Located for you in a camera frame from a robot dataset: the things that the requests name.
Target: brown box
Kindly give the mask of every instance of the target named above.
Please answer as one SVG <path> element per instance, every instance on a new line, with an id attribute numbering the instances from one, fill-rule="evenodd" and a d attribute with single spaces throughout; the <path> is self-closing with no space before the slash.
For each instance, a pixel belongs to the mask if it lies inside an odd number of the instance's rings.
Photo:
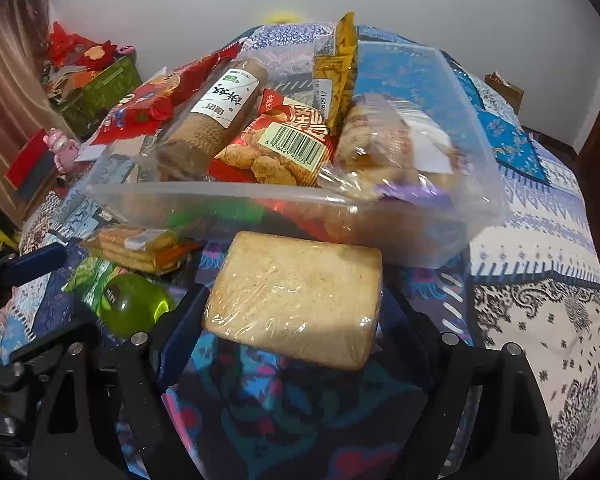
<path id="1" fill-rule="evenodd" d="M 511 83 L 507 86 L 492 77 L 491 74 L 484 76 L 484 82 L 504 97 L 504 100 L 509 103 L 516 115 L 518 114 L 520 105 L 522 104 L 522 96 L 525 94 L 525 91 L 522 88 L 518 88 Z"/>

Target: silver screw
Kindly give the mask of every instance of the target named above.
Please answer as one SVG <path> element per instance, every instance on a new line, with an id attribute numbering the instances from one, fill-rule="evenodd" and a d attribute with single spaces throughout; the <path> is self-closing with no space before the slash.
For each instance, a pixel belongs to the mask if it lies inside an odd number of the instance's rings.
<path id="1" fill-rule="evenodd" d="M 511 355 L 522 354 L 522 348 L 518 343 L 507 343 L 505 345 L 505 348 L 507 349 L 507 352 L 509 352 Z"/>
<path id="2" fill-rule="evenodd" d="M 71 355 L 78 355 L 80 352 L 82 352 L 82 350 L 84 350 L 82 343 L 73 343 L 71 346 L 69 346 L 69 354 Z"/>
<path id="3" fill-rule="evenodd" d="M 11 435 L 16 432 L 16 427 L 13 424 L 13 421 L 8 416 L 4 418 L 4 427 L 7 430 L 7 433 Z"/>
<path id="4" fill-rule="evenodd" d="M 13 373 L 16 377 L 20 377 L 24 373 L 24 364 L 14 363 L 13 364 Z"/>
<path id="5" fill-rule="evenodd" d="M 131 336 L 131 342 L 136 346 L 143 345 L 148 339 L 149 336 L 145 332 L 137 332 Z"/>
<path id="6" fill-rule="evenodd" d="M 448 346 L 456 346 L 460 342 L 460 338 L 453 332 L 445 332 L 442 335 L 442 342 Z"/>

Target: white wall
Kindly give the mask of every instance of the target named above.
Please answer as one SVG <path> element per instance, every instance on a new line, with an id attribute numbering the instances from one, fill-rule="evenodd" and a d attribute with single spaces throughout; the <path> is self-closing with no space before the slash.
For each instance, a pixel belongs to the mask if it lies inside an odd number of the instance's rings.
<path id="1" fill-rule="evenodd" d="M 587 0 L 51 0 L 68 29 L 132 44 L 149 76 L 209 53 L 272 12 L 387 28 L 525 90 L 522 123 L 573 144 L 600 107 L 600 19 Z"/>

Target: packaged pastry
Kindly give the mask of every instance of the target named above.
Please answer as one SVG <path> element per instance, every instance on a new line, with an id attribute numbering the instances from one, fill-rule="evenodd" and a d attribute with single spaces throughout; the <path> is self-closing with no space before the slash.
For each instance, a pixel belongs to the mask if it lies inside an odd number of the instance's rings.
<path id="1" fill-rule="evenodd" d="M 222 182 L 315 186 L 335 140 L 318 110 L 266 89 L 260 116 L 209 164 Z"/>
<path id="2" fill-rule="evenodd" d="M 210 160 L 242 130 L 262 89 L 267 70 L 254 59 L 234 61 L 194 97 L 190 112 L 175 123 L 154 150 L 160 170 L 178 180 L 203 178 Z"/>
<path id="3" fill-rule="evenodd" d="M 349 111 L 358 75 L 358 34 L 348 12 L 333 34 L 316 41 L 314 57 L 314 107 L 337 136 Z"/>
<path id="4" fill-rule="evenodd" d="M 448 135 L 417 106 L 366 94 L 347 115 L 333 164 L 320 170 L 318 185 L 357 200 L 388 197 L 447 208 L 460 166 Z"/>
<path id="5" fill-rule="evenodd" d="M 373 345 L 381 287 L 377 249 L 242 231 L 203 322 L 225 339 L 357 370 Z"/>
<path id="6" fill-rule="evenodd" d="M 213 70 L 233 59 L 240 48 L 240 43 L 234 43 L 139 86 L 109 111 L 92 143 L 110 144 L 117 139 L 154 134 L 173 117 L 174 108 L 200 90 Z"/>
<path id="7" fill-rule="evenodd" d="M 105 260 L 152 274 L 177 269 L 181 259 L 198 246 L 180 240 L 172 231 L 123 225 L 98 229 L 82 244 Z"/>

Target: pink pig toy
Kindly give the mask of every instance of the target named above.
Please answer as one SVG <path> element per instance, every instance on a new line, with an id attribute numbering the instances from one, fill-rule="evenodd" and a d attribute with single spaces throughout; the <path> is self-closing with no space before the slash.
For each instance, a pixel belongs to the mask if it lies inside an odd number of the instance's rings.
<path id="1" fill-rule="evenodd" d="M 42 137 L 52 152 L 56 168 L 60 173 L 70 173 L 78 167 L 79 163 L 75 161 L 78 156 L 80 144 L 75 139 L 70 139 L 62 130 L 51 128 L 49 134 Z"/>

